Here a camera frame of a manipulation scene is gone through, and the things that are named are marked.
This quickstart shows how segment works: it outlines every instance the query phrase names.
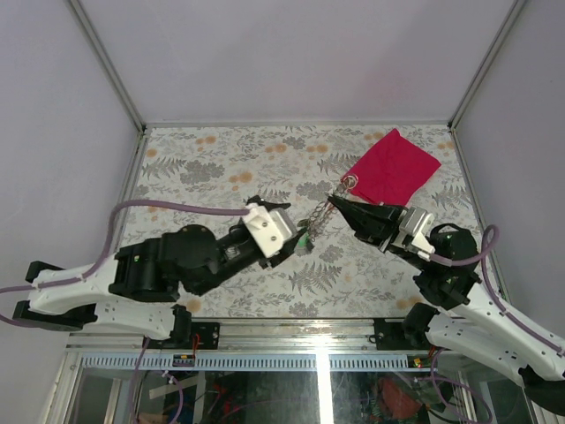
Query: cable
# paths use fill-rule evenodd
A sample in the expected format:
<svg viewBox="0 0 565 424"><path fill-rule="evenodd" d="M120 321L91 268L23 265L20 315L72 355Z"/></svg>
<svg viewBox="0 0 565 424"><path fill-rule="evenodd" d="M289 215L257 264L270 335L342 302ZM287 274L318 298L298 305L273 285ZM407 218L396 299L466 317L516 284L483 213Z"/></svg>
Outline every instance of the cable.
<svg viewBox="0 0 565 424"><path fill-rule="evenodd" d="M178 380L171 374L165 372L164 376L168 377L170 380L172 380L173 383L176 384L177 389L178 389L178 408L177 408L177 413L175 413L175 416L169 421L169 424L173 424L174 422L177 422L178 417L180 417L180 414L183 411L183 406L185 405L185 399L183 396L183 386L180 385L180 382L178 382Z"/></svg>
<svg viewBox="0 0 565 424"><path fill-rule="evenodd" d="M490 241L488 241L488 236L491 233L493 234L493 237L491 238ZM445 265L445 266L448 266L448 267L462 267L462 266L470 265L472 263L480 261L480 266L482 268L483 280L485 282L486 291L488 292L488 295L491 298L491 300L493 301L493 303L501 311L501 314L506 315L509 320L511 320L519 329L523 330L526 334L528 334L529 336L532 336L533 338L538 340L540 343L546 345L547 347L549 347L553 351L556 351L558 355L562 356L563 353L565 352L565 348L563 348L563 347L559 346L558 344L555 344L551 340L548 340L547 338L541 336L538 332L534 331L533 329L528 327L526 324L521 322L516 316L514 316L512 313L510 313L508 311L508 309L501 302L501 299L498 296L498 294L494 291L493 285L491 284L490 278L488 277L488 273L486 272L486 258L493 251L494 245L496 245L496 243L498 242L499 236L500 236L499 228L496 225L489 225L485 228L485 231L483 232L483 239L481 241L481 253L480 254L475 255L475 256L468 258L468 259L460 260L460 261L451 261L450 259L444 258L444 257L439 256L437 254L430 255L430 259L432 261L435 261L435 262L437 262L441 265Z"/></svg>
<svg viewBox="0 0 565 424"><path fill-rule="evenodd" d="M194 365L196 365L196 351L198 351L198 346L200 345L200 334L196 333L192 338L192 360Z"/></svg>
<svg viewBox="0 0 565 424"><path fill-rule="evenodd" d="M498 229L494 225L489 225L488 227L486 227L485 233L483 235L483 241L481 242L481 249L484 248L484 246L487 246L487 244L488 244L487 235L492 228L495 229L495 234L498 231ZM493 285L491 284L491 280L488 277L488 273L486 272L486 257L481 259L480 266L481 266L481 269L482 269L482 272L483 272L483 280L485 282L486 291L488 292L493 303L499 308L501 313L505 314L508 317L508 319L511 320L519 329L522 329L528 335L532 336L533 338L535 338L539 342L543 343L544 345L546 345L550 349L556 351L559 355L562 355L564 349L561 346L559 346L558 344L553 343L551 340L548 340L545 337L541 336L539 333L537 333L536 331L534 331L533 329L528 327L526 324L521 322L518 318L516 318L511 312L509 312L506 309L504 304L501 302L501 299L499 298L498 294L496 294L496 292L494 291Z"/></svg>
<svg viewBox="0 0 565 424"><path fill-rule="evenodd" d="M141 352L139 352L138 358L135 360L135 367L133 368L132 378L130 379L130 387L127 391L127 405L128 405L128 413L130 417L133 417L133 422L136 422L137 419L135 418L135 405L133 404L133 388L138 379L138 372L139 372L139 365L141 364L141 360L143 359L143 355L149 346L149 342L151 339L148 337L145 340L145 343L141 347Z"/></svg>
<svg viewBox="0 0 565 424"><path fill-rule="evenodd" d="M37 287L30 285L15 285L12 287L4 287L0 289L0 294L8 292L28 292L35 290L36 288L46 289L48 287L58 287L61 285L74 284L88 278L94 274L100 266L106 261L109 255L109 249L112 244L112 239L114 238L114 227L116 226L116 220L118 214L126 208L137 207L137 206L151 206L155 208L166 208L180 210L181 212L191 212L193 214L201 215L213 215L213 216L245 216L249 213L248 209L218 209L218 208L203 208L200 206L184 205L182 203L173 203L170 201L152 201L152 200L132 200L123 201L118 203L110 212L108 219L108 230L106 232L106 239L104 240L104 245L102 251L94 264L87 269L81 276L74 276L71 278L65 278L63 280L50 281L48 283L37 284ZM16 327L26 327L35 328L34 325L27 324L24 322L14 321L2 314L0 314L0 321L5 322L10 325L15 325Z"/></svg>
<svg viewBox="0 0 565 424"><path fill-rule="evenodd" d="M491 239L490 242L485 243L486 236L490 231L493 232L493 238ZM493 251L494 246L496 245L496 243L498 243L500 233L501 232L499 231L496 225L489 225L488 227L486 227L485 232L483 233L483 246L481 247L481 252L480 254L476 254L471 258L453 261L449 258L439 256L438 254L430 254L430 261L434 261L441 265L445 265L446 267L464 267L466 265L471 265L472 263L479 262L485 259L488 256L488 254Z"/></svg>
<svg viewBox="0 0 565 424"><path fill-rule="evenodd" d="M447 418L443 418L441 415L439 415L438 413L435 413L431 409L428 410L428 412L431 415L433 415L435 418L437 418L438 420L442 420L443 422L447 422L448 424L460 424L461 423L461 420L448 420Z"/></svg>
<svg viewBox="0 0 565 424"><path fill-rule="evenodd" d="M13 285L12 287L3 287L0 289L0 294L3 293L10 293L10 292L30 292L31 290L35 290L35 288L30 285ZM3 316L0 314L0 321L5 322L6 324L14 325L16 327L23 327L27 329L33 329L34 325L27 324L25 322L18 322L13 319L8 318L7 316Z"/></svg>
<svg viewBox="0 0 565 424"><path fill-rule="evenodd" d="M445 349L441 348L434 356L432 359L432 371L430 372L430 376L429 377L425 377L425 378L418 378L420 381L431 381L433 388L435 389L435 391L438 394L438 397L440 398L440 401L459 419L463 420L464 422L467 422L469 424L491 424L493 422L493 412L491 411L491 408L489 407L488 403L483 399L482 396L480 396L480 394L478 394L475 390L473 390L471 387L469 387L466 384L463 384L461 382L456 382L455 380L451 380L450 378L447 377L439 377L438 375L435 374L435 369L437 368L437 362L438 362L438 358L440 357L440 354L442 352L444 352ZM454 408L444 397L443 394L441 393L440 387L438 386L438 381L440 382L448 382L451 385L454 386L458 386L461 387L462 389L465 389L467 391L469 391L472 396L477 399L481 404L483 404L483 406L486 409L486 413L488 414L488 418L486 421L475 421L475 420L469 420L467 417L465 417L464 415L462 415L459 411L457 411L456 408Z"/></svg>

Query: table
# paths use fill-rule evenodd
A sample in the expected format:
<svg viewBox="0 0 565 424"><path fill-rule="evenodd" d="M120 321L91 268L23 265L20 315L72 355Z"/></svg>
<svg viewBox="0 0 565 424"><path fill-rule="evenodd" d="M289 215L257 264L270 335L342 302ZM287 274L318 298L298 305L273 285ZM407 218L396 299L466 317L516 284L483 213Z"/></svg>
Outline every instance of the table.
<svg viewBox="0 0 565 424"><path fill-rule="evenodd" d="M342 174L393 128L441 162L412 197L436 223L480 228L455 146L445 125L302 125L152 127L133 198L240 208L259 194L292 203L297 222L324 200ZM236 218L196 216L158 208L133 208L122 246L177 231L189 223L217 238ZM258 265L205 296L183 293L197 317L361 318L405 316L422 300L414 268L353 237L335 214L310 254L293 255L275 269Z"/></svg>

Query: white plastic part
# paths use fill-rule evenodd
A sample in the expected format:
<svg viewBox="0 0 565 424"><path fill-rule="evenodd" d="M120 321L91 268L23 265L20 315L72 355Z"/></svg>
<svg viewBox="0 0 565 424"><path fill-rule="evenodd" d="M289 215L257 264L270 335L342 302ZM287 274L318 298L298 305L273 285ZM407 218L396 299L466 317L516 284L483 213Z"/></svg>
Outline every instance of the white plastic part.
<svg viewBox="0 0 565 424"><path fill-rule="evenodd" d="M435 315L426 337L432 345L460 352L472 360L498 371L520 387L524 386L521 367L527 365L514 348L505 346L486 331L461 319Z"/></svg>
<svg viewBox="0 0 565 424"><path fill-rule="evenodd" d="M454 307L451 311L479 325L493 335L493 339L500 344L514 350L522 360L530 365L533 370L544 380L565 380L565 357L542 344L534 337L516 326L499 308L491 301L483 284L474 284L469 294L469 305ZM522 314L503 299L502 304L508 312L523 322L544 338L551 340L556 345L565 346L565 340L544 329L532 319Z"/></svg>
<svg viewBox="0 0 565 424"><path fill-rule="evenodd" d="M43 270L35 278L33 286L81 276L90 267L91 265L86 265L61 271ZM119 298L108 291L109 285L114 283L116 270L117 261L108 258L93 275L81 282L31 291L27 296L30 301L29 309L41 314L59 315L74 307L98 303L108 298Z"/></svg>
<svg viewBox="0 0 565 424"><path fill-rule="evenodd" d="M430 261L430 254L435 252L435 247L427 241L426 234L432 227L433 219L433 214L423 208L410 208L400 222L398 235L392 244L417 254L425 261ZM411 242L405 246L404 241L408 237L411 238Z"/></svg>
<svg viewBox="0 0 565 424"><path fill-rule="evenodd" d="M96 304L94 313L98 319L85 325L85 329L104 326L143 334L153 340L165 340L170 337L175 325L175 315L170 306L141 303L119 296Z"/></svg>
<svg viewBox="0 0 565 424"><path fill-rule="evenodd" d="M266 258L275 256L292 237L293 231L286 223L279 210L270 213L264 206L250 203L246 206L249 214L243 216L243 222Z"/></svg>

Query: red cloth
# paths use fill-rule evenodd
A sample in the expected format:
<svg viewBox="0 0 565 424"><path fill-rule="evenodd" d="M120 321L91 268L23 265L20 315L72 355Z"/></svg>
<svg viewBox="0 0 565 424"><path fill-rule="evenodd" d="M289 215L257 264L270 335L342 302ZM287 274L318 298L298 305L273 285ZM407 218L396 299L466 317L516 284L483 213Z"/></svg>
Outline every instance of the red cloth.
<svg viewBox="0 0 565 424"><path fill-rule="evenodd" d="M405 206L441 163L392 130L343 176L357 177L351 193L373 204Z"/></svg>
<svg viewBox="0 0 565 424"><path fill-rule="evenodd" d="M379 380L379 407L395 420L406 420L416 415L422 404L404 393L390 378Z"/></svg>

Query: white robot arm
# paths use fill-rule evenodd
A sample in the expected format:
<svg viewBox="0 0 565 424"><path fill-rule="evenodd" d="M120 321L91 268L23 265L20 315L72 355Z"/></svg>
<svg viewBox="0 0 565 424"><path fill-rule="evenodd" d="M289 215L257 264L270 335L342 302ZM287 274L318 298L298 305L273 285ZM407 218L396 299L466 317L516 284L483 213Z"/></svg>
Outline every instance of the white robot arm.
<svg viewBox="0 0 565 424"><path fill-rule="evenodd" d="M179 285L202 295L258 262L276 267L294 253L305 230L296 231L285 209L259 196L248 214L216 240L201 225L187 225L137 245L121 248L95 272L92 265L60 269L32 262L27 300L16 305L16 322L43 329L80 331L102 325L144 334L169 347L190 346L191 314L173 306Z"/></svg>
<svg viewBox="0 0 565 424"><path fill-rule="evenodd" d="M416 304L403 322L417 347L460 352L495 369L548 411L565 415L565 340L542 328L494 292L483 253L471 232L454 224L433 228L422 208L368 205L330 196L357 239L395 254L421 273L414 282L433 307ZM481 282L474 272L483 262ZM468 320L452 319L452 312Z"/></svg>

